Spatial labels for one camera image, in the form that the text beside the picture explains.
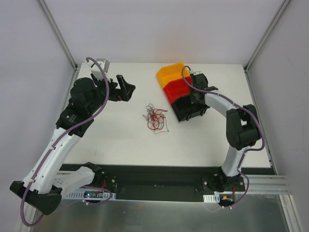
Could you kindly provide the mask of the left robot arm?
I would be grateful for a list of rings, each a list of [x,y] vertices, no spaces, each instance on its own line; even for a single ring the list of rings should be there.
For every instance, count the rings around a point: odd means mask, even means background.
[[[94,122],[94,114],[102,109],[105,99],[129,101],[135,85],[122,75],[117,81],[90,77],[77,79],[70,90],[70,99],[56,122],[53,136],[44,153],[22,181],[14,181],[10,190],[44,215],[53,213],[61,200],[83,186],[100,187],[103,174],[100,167],[87,162],[70,175],[55,179],[57,172],[75,145]]]

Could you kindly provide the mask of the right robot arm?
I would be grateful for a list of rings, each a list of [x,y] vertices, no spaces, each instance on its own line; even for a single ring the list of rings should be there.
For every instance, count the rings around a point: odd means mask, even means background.
[[[226,119],[228,152],[217,175],[208,181],[210,189],[224,192],[241,181],[241,167],[246,152],[261,139],[256,108],[252,104],[240,106],[223,96],[216,87],[208,86],[206,76],[202,73],[194,72],[190,77],[191,101],[204,102],[206,106],[215,109]]]

